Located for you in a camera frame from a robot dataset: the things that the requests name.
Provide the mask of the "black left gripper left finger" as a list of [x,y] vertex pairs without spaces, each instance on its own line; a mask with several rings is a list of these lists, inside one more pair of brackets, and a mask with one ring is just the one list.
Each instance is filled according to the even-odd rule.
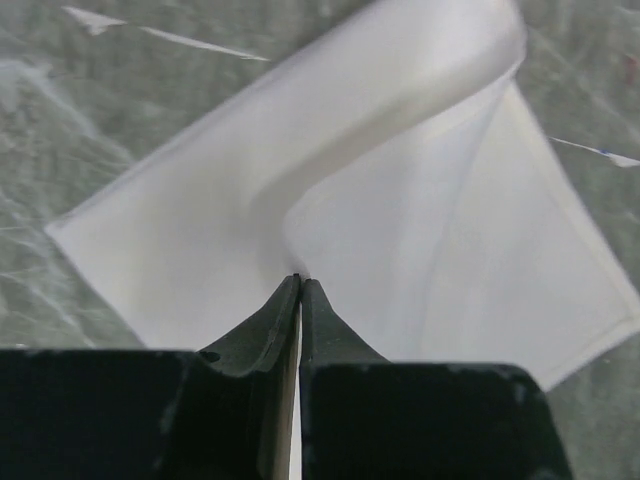
[[285,479],[301,280],[199,351],[5,349],[5,479]]

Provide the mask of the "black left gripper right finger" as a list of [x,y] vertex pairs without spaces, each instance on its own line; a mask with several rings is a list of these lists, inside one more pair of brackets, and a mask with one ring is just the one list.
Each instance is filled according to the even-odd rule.
[[306,479],[568,479],[544,392],[523,369],[393,363],[333,310],[301,297]]

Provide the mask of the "white cloth napkin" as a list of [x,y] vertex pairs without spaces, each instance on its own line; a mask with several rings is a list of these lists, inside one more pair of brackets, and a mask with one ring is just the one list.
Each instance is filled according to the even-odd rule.
[[394,360],[513,363],[550,388],[639,297],[515,73],[513,1],[376,1],[48,234],[148,347],[196,349],[282,279]]

